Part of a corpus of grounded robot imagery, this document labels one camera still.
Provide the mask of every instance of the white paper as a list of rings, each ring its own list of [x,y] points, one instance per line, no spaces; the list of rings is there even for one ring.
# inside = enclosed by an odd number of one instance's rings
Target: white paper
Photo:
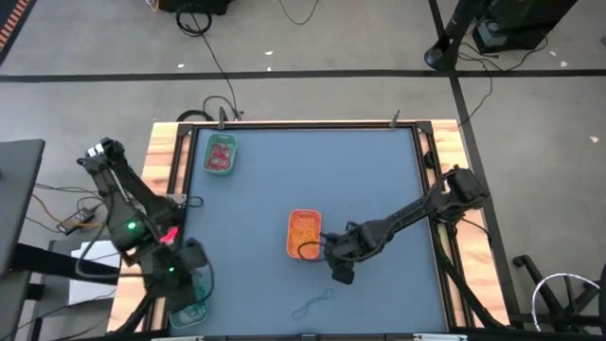
[[[84,251],[84,248],[88,246],[89,242],[83,242],[80,250],[74,250],[71,252],[73,258],[79,258],[80,254]],[[113,255],[117,251],[112,245],[112,242],[103,241],[103,242],[95,242],[93,247],[88,250],[88,254],[86,254],[86,260],[92,260],[101,256]],[[100,260],[94,260],[95,262],[115,266],[117,268],[120,267],[120,255],[116,254],[110,257],[105,257]],[[77,304],[86,300],[91,300],[102,296],[99,299],[105,299],[114,297],[112,293],[116,287],[114,285],[109,284],[96,284],[88,281],[82,280],[69,280],[69,304]]]

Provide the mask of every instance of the gray floor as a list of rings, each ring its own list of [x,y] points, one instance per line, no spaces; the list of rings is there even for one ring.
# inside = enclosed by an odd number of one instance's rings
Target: gray floor
[[[455,1],[438,1],[444,20]],[[285,0],[302,18],[312,0]],[[523,69],[606,68],[602,0],[580,0],[550,34],[550,45]],[[424,0],[324,0],[304,27],[292,25],[277,1],[240,0],[215,20],[208,40],[226,71],[309,69],[428,69],[421,56],[436,39]],[[504,53],[507,67],[523,53]],[[459,69],[479,69],[460,63]],[[142,0],[38,0],[2,75],[214,72],[201,41],[179,32],[173,17],[152,13]],[[470,110],[488,91],[487,79],[461,80]],[[233,81],[238,103],[254,119],[457,119],[447,79],[367,78]],[[497,218],[509,258],[529,254],[546,274],[570,271],[595,278],[606,244],[606,80],[496,79],[494,94],[473,118]],[[92,187],[76,158],[99,138],[127,147],[140,171],[155,121],[200,108],[208,95],[228,95],[224,81],[0,84],[0,139],[43,138],[39,181]],[[590,136],[598,137],[598,143]],[[60,216],[78,195],[41,192]],[[38,206],[28,213],[50,221]],[[27,225],[22,242],[46,246],[56,238]],[[529,309],[532,285],[512,269],[516,293]],[[564,298],[562,288],[559,296]],[[32,307],[23,321],[31,318]],[[55,317],[43,340],[79,332],[106,312]],[[104,330],[100,326],[91,334]],[[24,339],[21,332],[18,339]]]

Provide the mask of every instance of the orange bowl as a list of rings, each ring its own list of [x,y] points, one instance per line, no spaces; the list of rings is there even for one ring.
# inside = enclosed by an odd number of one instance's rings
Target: orange bowl
[[[286,253],[295,259],[314,260],[320,256],[320,231],[322,215],[311,209],[296,209],[288,219]],[[317,242],[299,247],[304,242]]]

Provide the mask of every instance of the blue tabletop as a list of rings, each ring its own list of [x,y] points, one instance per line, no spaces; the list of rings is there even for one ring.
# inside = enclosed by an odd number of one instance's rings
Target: blue tabletop
[[[213,133],[198,133],[189,195],[205,204],[188,210],[185,238],[204,244],[216,287],[206,320],[172,335],[446,331],[425,220],[357,263],[351,285],[331,279],[324,262],[286,253],[294,209],[318,210],[323,232],[343,233],[347,221],[380,219],[419,198],[410,130],[228,131],[238,141],[229,176],[203,170]],[[293,311],[329,288],[333,299],[293,319]]]

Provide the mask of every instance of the wooden edge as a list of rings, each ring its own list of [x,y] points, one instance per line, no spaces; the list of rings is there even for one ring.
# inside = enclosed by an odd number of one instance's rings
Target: wooden edge
[[[313,123],[319,121],[298,120],[298,121],[237,121],[229,122],[238,125],[255,125],[259,123]],[[383,122],[390,120],[323,120],[321,122],[347,123],[347,122]],[[399,120],[399,122],[419,122],[419,120]],[[460,132],[457,123],[453,119],[431,120],[434,128],[434,139],[437,145],[437,153],[440,159],[442,172],[448,171],[454,165],[467,168],[467,156],[463,147]],[[186,124],[196,124],[202,126],[216,125],[216,122],[185,122]],[[158,122],[153,124],[151,130],[150,144],[146,154],[145,165],[143,168],[143,181],[157,194],[166,193],[168,179],[170,174],[170,165],[174,146],[176,144],[176,134],[179,124],[176,122]],[[429,151],[427,136],[421,134],[421,148],[424,153]],[[180,155],[179,170],[177,175],[177,190],[179,193],[184,181],[186,170],[187,152],[189,149],[189,136],[184,138],[183,148]],[[434,174],[428,171],[430,182],[436,181]],[[481,211],[470,211],[466,214],[466,219],[484,226],[484,220]],[[489,312],[501,323],[508,324],[508,315],[505,308],[505,301],[501,292],[501,287],[496,274],[496,268],[492,259],[492,253],[486,234],[475,226],[470,226],[465,222],[457,225],[457,242],[463,271],[468,285],[478,296],[478,299],[489,310]],[[444,228],[440,228],[440,237],[442,243],[450,254],[448,237]],[[122,263],[121,272],[138,272],[138,267],[128,268]],[[454,315],[456,324],[464,326],[462,304],[458,290],[449,279],[449,288],[454,305]],[[141,278],[120,278],[116,287],[116,296],[112,307],[112,318],[108,324],[107,331],[112,331],[121,326],[134,310],[140,299],[144,295],[143,281]],[[165,300],[159,299],[156,302],[153,314],[151,328],[158,330],[164,328],[164,308]],[[476,326],[481,326],[479,320],[475,319]]]

